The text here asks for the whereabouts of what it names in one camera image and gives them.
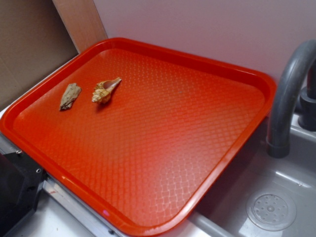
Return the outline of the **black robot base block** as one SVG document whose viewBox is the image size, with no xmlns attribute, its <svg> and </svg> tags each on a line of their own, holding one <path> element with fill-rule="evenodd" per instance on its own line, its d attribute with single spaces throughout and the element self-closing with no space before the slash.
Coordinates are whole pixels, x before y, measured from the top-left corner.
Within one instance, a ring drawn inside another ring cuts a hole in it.
<svg viewBox="0 0 316 237">
<path fill-rule="evenodd" d="M 0 235 L 9 236 L 37 210 L 44 169 L 25 153 L 0 156 Z"/>
</svg>

